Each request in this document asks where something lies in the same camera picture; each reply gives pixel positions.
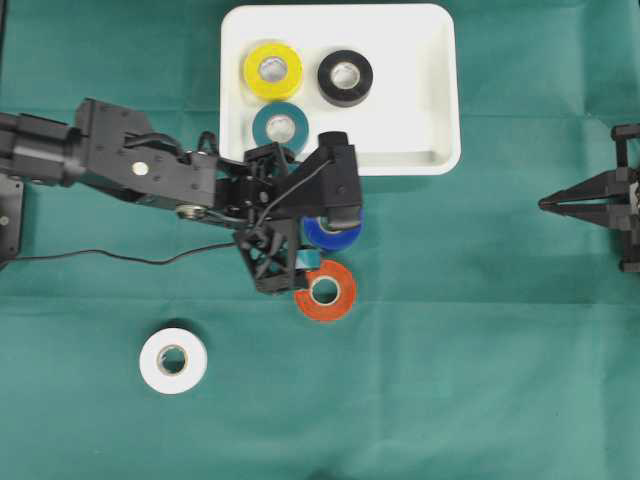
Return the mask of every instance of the screw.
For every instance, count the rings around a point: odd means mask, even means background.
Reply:
[[[144,162],[136,162],[131,165],[131,170],[135,175],[143,176],[149,173],[149,165]]]

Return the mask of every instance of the metal bracket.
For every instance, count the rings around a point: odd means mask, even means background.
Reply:
[[[0,264],[20,253],[24,184],[0,174]]]

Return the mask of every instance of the teal tape roll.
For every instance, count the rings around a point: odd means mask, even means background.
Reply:
[[[302,151],[309,138],[309,122],[302,110],[291,103],[274,102],[263,107],[253,119],[256,145],[279,142],[293,153]]]
[[[296,270],[315,270],[320,268],[322,256],[315,248],[305,248],[298,250],[296,257]]]

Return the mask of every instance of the cable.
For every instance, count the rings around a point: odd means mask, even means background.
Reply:
[[[178,158],[184,158],[186,156],[180,142],[164,133],[147,133],[145,135],[138,135],[137,137],[127,139],[124,142],[124,146],[125,148],[140,147],[155,142],[164,143],[175,148]]]
[[[205,150],[205,144],[209,144],[209,150]],[[198,151],[203,152],[206,151],[212,155],[219,155],[218,151],[218,137],[216,137],[215,133],[204,131],[200,134],[200,138],[198,139]]]
[[[209,250],[217,250],[219,248],[228,248],[233,247],[235,243],[214,243],[212,245],[206,245],[200,248],[194,248],[193,250],[187,250],[186,252],[179,253],[175,257],[168,258],[166,260],[148,260],[146,258],[137,258],[137,257],[127,257],[126,255],[118,255],[117,253],[111,253],[106,250],[100,249],[89,249],[89,250],[78,250],[75,252],[67,252],[67,253],[59,253],[57,255],[44,255],[38,257],[17,257],[17,258],[8,258],[2,260],[2,265],[6,265],[10,262],[25,262],[25,261],[43,261],[43,260],[60,260],[63,258],[75,257],[76,255],[85,255],[90,253],[95,253],[99,255],[105,255],[107,257],[115,258],[117,260],[125,260],[127,262],[136,262],[136,263],[144,263],[146,265],[169,265],[170,263],[176,262],[184,257],[188,257],[191,255],[196,255],[198,253],[208,252]]]
[[[288,190],[286,190],[282,195],[280,195],[273,202],[271,202],[269,205],[267,205],[267,208],[264,209],[264,211],[262,212],[262,214],[258,218],[258,221],[256,222],[256,226],[254,228],[259,228],[260,225],[262,225],[264,223],[265,218],[267,218],[267,215],[273,209],[273,207],[275,207],[278,203],[280,203],[286,197],[291,195],[291,193],[293,193],[296,189],[298,189],[299,187],[301,187],[302,185],[307,183],[309,180],[311,180],[313,177],[315,177],[318,173],[320,173],[320,170],[322,170],[324,167],[326,167],[330,163],[331,163],[331,160],[327,160],[322,165],[320,165],[318,168],[316,168],[313,172],[311,172],[309,175],[307,175],[302,180],[300,180],[298,183],[294,183],[293,186],[291,186]]]

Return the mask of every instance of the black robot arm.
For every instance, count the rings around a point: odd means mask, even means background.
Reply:
[[[155,132],[144,113],[91,99],[76,111],[74,126],[0,114],[0,262],[19,251],[25,181],[79,182],[233,229],[264,293],[307,287],[304,273],[314,265],[299,258],[301,216],[326,217],[329,228],[345,230],[360,224],[362,207],[355,150],[345,133],[321,134],[319,148],[300,164],[277,143],[247,151],[238,162],[219,155],[209,132],[185,151]]]

